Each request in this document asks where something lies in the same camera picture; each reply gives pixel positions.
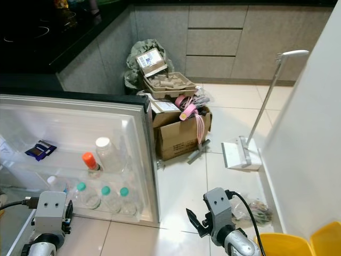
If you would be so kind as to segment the grey steel fridge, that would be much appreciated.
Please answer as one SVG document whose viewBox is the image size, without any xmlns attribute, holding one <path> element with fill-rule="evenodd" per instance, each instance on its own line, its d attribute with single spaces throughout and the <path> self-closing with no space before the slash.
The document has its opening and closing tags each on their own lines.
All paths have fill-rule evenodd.
<svg viewBox="0 0 341 256">
<path fill-rule="evenodd" d="M 0 75 L 0 161 L 5 154 L 27 151 L 39 140 L 30 124 L 34 119 L 34 96 L 22 84 L 15 84 L 19 81 L 16 75 Z M 0 171 L 1 205 L 37 197 L 42 191 L 42 181 L 36 173 L 10 171 L 2 163 Z M 1 256 L 20 253 L 13 246 L 16 239 L 25 243 L 23 232 L 25 224 L 31 222 L 31 213 L 25 205 L 1 211 Z"/>
</svg>

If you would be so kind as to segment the white lined fridge door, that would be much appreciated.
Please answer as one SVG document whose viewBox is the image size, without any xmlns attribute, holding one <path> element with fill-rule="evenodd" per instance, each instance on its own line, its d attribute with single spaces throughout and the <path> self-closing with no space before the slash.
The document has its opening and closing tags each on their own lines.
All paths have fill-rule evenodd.
<svg viewBox="0 0 341 256">
<path fill-rule="evenodd" d="M 151 111 L 143 96 L 101 95 L 58 92 L 47 96 L 34 93 L 34 133 L 65 150 L 96 154 L 95 140 L 108 137 L 119 149 L 121 164 L 127 157 L 136 157 L 146 170 L 144 178 L 122 178 L 144 193 L 149 201 L 149 221 L 143 225 L 160 224 L 160 202 L 156 180 L 156 157 L 153 152 Z"/>
</svg>

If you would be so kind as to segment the green capped clear bottle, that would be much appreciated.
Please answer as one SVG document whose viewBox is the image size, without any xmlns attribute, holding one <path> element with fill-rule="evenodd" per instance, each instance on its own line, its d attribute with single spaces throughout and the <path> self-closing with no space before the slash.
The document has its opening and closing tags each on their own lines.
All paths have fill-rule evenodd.
<svg viewBox="0 0 341 256">
<path fill-rule="evenodd" d="M 120 210 L 119 214 L 122 215 L 136 215 L 138 212 L 138 205 L 136 197 L 132 194 L 131 190 L 124 186 L 119 190 Z"/>
<path fill-rule="evenodd" d="M 88 186 L 85 182 L 81 181 L 76 185 L 75 199 L 80 207 L 94 210 L 101 204 L 100 196 Z"/>
<path fill-rule="evenodd" d="M 101 202 L 113 214 L 119 214 L 122 208 L 122 199 L 111 186 L 101 188 Z"/>
</svg>

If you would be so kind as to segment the white capped water bottle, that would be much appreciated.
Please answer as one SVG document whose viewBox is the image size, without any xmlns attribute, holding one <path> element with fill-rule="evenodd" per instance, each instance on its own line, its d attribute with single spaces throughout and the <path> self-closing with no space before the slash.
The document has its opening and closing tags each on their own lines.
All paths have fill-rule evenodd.
<svg viewBox="0 0 341 256">
<path fill-rule="evenodd" d="M 49 191 L 64 192 L 68 195 L 69 185 L 66 179 L 52 175 L 47 178 L 46 182 L 48 183 Z"/>
</svg>

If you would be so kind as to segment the clear bag of rubbish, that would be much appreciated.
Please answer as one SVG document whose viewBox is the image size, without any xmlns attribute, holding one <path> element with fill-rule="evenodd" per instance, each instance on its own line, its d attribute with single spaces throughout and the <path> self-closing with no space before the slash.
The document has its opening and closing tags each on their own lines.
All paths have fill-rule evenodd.
<svg viewBox="0 0 341 256">
<path fill-rule="evenodd" d="M 260 200 L 245 197 L 246 203 L 240 198 L 235 197 L 230 200 L 232 206 L 232 220 L 235 222 L 251 223 L 251 215 L 248 210 L 251 210 L 255 222 L 258 226 L 265 226 L 272 222 L 273 212 L 266 203 Z"/>
</svg>

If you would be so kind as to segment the orange capped sauce bottle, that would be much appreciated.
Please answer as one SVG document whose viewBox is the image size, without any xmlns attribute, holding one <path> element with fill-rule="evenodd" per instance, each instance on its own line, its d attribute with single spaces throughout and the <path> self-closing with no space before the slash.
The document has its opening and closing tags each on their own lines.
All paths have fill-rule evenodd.
<svg viewBox="0 0 341 256">
<path fill-rule="evenodd" d="M 102 168 L 96 161 L 92 152 L 85 152 L 82 156 L 82 160 L 87 166 L 88 176 L 91 178 L 99 178 L 102 173 Z"/>
</svg>

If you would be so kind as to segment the white floor sweeper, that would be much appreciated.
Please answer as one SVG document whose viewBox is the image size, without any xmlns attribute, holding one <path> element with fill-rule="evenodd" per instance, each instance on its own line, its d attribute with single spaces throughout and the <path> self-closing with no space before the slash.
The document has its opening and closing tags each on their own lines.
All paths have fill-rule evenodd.
<svg viewBox="0 0 341 256">
<path fill-rule="evenodd" d="M 256 120 L 247 137 L 238 136 L 234 139 L 221 143 L 224 164 L 228 169 L 237 171 L 258 171 L 263 166 L 263 160 L 259 148 L 254 141 L 254 134 L 259 122 L 266 110 L 271 93 L 279 81 L 285 63 L 290 58 L 300 58 L 310 54 L 309 50 L 294 50 L 278 54 L 276 59 L 275 73 L 271 79 L 270 86 L 266 92 L 265 100 L 259 110 Z"/>
</svg>

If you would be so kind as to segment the large cardboard box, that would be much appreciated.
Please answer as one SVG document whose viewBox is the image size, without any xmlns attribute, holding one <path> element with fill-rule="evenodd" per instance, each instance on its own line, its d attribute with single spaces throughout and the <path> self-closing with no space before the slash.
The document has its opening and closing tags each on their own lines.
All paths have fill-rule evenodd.
<svg viewBox="0 0 341 256">
<path fill-rule="evenodd" d="M 157 156 L 167 161 L 171 158 L 190 153 L 198 149 L 198 139 L 207 139 L 211 130 L 212 113 L 207 106 L 198 109 L 203 128 L 193 114 L 182 120 L 182 110 L 171 102 L 152 101 L 152 127 L 155 135 Z"/>
</svg>

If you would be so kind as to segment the dark blue packet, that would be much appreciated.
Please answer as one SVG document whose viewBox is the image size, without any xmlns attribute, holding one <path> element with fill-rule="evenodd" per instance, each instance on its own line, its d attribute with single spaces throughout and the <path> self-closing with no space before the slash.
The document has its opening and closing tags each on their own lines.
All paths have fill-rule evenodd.
<svg viewBox="0 0 341 256">
<path fill-rule="evenodd" d="M 25 151 L 25 154 L 33 157 L 36 161 L 41 161 L 56 151 L 57 148 L 57 146 L 47 141 L 39 140 L 32 148 Z"/>
</svg>

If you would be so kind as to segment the yellow cartoon bin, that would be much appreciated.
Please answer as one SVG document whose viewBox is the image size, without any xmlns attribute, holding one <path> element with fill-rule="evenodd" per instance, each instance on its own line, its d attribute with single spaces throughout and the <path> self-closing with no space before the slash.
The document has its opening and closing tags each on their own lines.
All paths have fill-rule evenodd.
<svg viewBox="0 0 341 256">
<path fill-rule="evenodd" d="M 341 256 L 341 222 L 318 229 L 310 239 L 283 233 L 262 233 L 267 256 Z"/>
</svg>

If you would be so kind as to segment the pink plastic items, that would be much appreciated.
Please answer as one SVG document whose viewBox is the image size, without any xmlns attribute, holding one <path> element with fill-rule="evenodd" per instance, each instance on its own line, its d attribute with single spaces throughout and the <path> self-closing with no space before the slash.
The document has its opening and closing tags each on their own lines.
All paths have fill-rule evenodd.
<svg viewBox="0 0 341 256">
<path fill-rule="evenodd" d="M 204 123 L 204 118 L 200 114 L 200 107 L 197 107 L 197 100 L 200 97 L 198 96 L 187 96 L 187 95 L 179 95 L 175 101 L 174 105 L 181 110 L 180 120 L 185 121 L 190 117 L 194 117 L 196 119 L 197 125 L 197 143 L 198 147 L 202 147 L 203 141 L 205 140 L 206 127 Z"/>
</svg>

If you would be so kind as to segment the brown egg carton tray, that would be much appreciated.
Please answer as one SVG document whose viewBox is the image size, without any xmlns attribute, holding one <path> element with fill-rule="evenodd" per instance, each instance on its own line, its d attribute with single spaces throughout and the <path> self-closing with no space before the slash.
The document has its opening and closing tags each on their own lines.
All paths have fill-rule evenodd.
<svg viewBox="0 0 341 256">
<path fill-rule="evenodd" d="M 197 85 L 179 71 L 143 78 L 146 91 L 156 100 L 193 96 Z"/>
</svg>

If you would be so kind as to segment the grey green rubbish bag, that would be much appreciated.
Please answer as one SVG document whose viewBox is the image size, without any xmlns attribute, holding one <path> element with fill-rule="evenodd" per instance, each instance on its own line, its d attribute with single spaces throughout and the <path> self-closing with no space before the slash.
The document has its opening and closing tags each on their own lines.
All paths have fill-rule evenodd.
<svg viewBox="0 0 341 256">
<path fill-rule="evenodd" d="M 127 70 L 124 71 L 124 85 L 126 86 L 125 92 L 127 95 L 134 95 L 141 90 L 139 88 L 141 68 L 136 61 L 136 57 L 152 49 L 158 49 L 160 51 L 161 56 L 163 56 L 164 61 L 168 65 L 168 71 L 175 71 L 173 61 L 169 59 L 166 50 L 156 39 L 144 39 L 143 41 L 135 42 L 126 59 Z"/>
</svg>

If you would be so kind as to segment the grey kitchen cabinets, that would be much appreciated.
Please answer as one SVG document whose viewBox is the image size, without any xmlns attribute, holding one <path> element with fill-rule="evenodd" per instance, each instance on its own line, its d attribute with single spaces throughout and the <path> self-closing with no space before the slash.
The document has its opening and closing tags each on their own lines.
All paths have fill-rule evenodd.
<svg viewBox="0 0 341 256">
<path fill-rule="evenodd" d="M 124 92 L 132 46 L 155 39 L 174 71 L 198 82 L 266 84 L 279 53 L 312 50 L 333 7 L 129 5 L 56 73 L 73 92 Z"/>
</svg>

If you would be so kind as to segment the black kitchen countertop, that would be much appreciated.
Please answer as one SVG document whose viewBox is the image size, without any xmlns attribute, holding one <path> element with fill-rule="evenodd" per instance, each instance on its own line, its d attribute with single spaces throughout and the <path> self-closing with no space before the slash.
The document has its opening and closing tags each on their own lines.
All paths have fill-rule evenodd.
<svg viewBox="0 0 341 256">
<path fill-rule="evenodd" d="M 49 74 L 62 71 L 96 37 L 121 17 L 132 0 L 98 7 L 84 0 L 58 10 L 54 0 L 0 0 L 0 61 L 6 73 Z"/>
</svg>

